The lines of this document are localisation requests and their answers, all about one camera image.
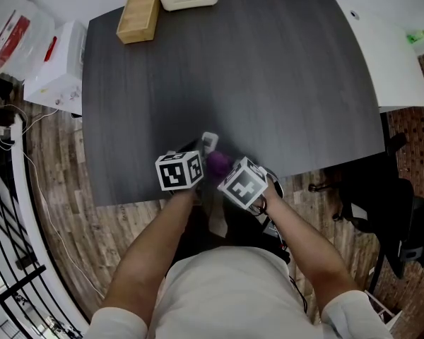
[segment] white cube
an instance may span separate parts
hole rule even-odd
[[[265,169],[247,157],[237,163],[218,189],[239,207],[247,209],[268,187]]]
[[[155,161],[162,191],[190,189],[203,177],[199,151],[161,155]]]

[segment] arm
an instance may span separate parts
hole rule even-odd
[[[175,194],[127,249],[102,308],[117,307],[151,322],[158,289],[192,210],[194,191]]]
[[[338,295],[359,290],[339,252],[278,196],[272,182],[264,196],[269,217],[283,235],[298,268],[314,288],[320,312]]]

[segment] wooden table surface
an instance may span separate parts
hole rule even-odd
[[[334,0],[219,0],[160,10],[124,45],[122,9],[90,22],[83,132],[97,206],[163,197],[154,162],[204,131],[278,176],[384,150],[370,74]]]

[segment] hand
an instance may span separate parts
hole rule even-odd
[[[178,189],[176,191],[173,191],[172,197],[189,197],[189,198],[196,198],[196,186],[190,188],[190,189]]]
[[[267,205],[269,205],[270,202],[279,200],[281,199],[281,197],[278,195],[278,192],[276,192],[275,184],[269,176],[267,176],[267,183],[269,184],[269,186],[263,192],[263,196],[267,201]],[[257,207],[262,207],[262,199],[258,198],[255,202],[253,202],[253,205]]]

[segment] green object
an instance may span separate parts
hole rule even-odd
[[[407,40],[410,44],[413,44],[424,38],[424,30],[417,30],[411,34],[407,34]]]

